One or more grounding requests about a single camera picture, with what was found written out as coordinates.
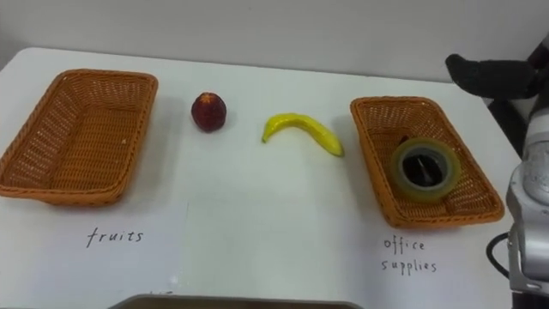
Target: red fruit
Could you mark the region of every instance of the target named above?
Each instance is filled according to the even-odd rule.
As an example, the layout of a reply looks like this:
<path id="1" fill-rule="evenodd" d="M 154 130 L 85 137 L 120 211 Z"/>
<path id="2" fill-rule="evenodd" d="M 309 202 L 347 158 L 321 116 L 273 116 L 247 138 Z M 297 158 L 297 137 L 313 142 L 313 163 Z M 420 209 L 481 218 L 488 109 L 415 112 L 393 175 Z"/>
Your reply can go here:
<path id="1" fill-rule="evenodd" d="M 205 132 L 213 132 L 225 124 L 225 102 L 217 94 L 200 94 L 193 103 L 190 113 L 196 125 Z"/>

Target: black cable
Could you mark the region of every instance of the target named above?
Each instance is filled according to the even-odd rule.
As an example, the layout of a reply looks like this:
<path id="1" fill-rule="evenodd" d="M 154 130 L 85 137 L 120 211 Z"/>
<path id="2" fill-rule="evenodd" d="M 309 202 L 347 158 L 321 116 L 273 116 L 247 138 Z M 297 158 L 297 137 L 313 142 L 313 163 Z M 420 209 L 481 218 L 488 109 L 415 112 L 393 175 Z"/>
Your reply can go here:
<path id="1" fill-rule="evenodd" d="M 488 257 L 488 261 L 492 264 L 492 266 L 499 271 L 500 274 L 504 275 L 505 278 L 509 279 L 509 271 L 505 269 L 504 266 L 502 266 L 494 257 L 494 247 L 502 242 L 503 240 L 506 240 L 509 238 L 509 233 L 501 233 L 498 236 L 494 237 L 488 245 L 486 246 L 486 256 Z"/>

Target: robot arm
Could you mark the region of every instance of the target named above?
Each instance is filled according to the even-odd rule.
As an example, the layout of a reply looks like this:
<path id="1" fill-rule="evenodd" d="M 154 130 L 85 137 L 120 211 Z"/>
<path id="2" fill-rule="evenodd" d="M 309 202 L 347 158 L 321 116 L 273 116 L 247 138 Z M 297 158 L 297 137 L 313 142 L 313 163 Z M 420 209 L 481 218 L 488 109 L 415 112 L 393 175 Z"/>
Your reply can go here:
<path id="1" fill-rule="evenodd" d="M 457 55 L 449 56 L 446 64 L 454 82 L 471 94 L 505 100 L 539 95 L 522 163 L 507 191 L 514 219 L 508 272 L 513 308 L 549 308 L 549 69 L 536 71 L 520 61 L 473 62 Z"/>

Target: empty wicker basket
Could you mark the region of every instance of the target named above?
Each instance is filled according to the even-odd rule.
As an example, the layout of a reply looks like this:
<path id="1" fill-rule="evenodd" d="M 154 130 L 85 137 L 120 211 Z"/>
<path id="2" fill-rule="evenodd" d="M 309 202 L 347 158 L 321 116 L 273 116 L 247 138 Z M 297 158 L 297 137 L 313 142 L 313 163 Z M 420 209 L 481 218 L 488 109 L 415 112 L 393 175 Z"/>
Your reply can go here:
<path id="1" fill-rule="evenodd" d="M 148 127 L 154 76 L 104 70 L 60 74 L 0 160 L 0 195 L 51 204 L 116 202 Z"/>
<path id="2" fill-rule="evenodd" d="M 454 227 L 502 218 L 499 195 L 435 102 L 417 97 L 362 98 L 353 101 L 351 112 L 377 201 L 391 226 Z M 404 136 L 437 139 L 457 154 L 462 175 L 441 202 L 412 202 L 388 179 L 390 157 Z"/>

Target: white wall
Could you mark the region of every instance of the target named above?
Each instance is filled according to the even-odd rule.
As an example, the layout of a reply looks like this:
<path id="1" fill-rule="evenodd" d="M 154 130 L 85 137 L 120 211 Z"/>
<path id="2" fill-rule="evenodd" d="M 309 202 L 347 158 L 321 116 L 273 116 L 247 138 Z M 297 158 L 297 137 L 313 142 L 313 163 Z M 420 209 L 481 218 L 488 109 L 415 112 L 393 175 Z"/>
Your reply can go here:
<path id="1" fill-rule="evenodd" d="M 25 46 L 426 80 L 444 58 L 524 59 L 548 0 L 0 0 L 0 65 Z"/>

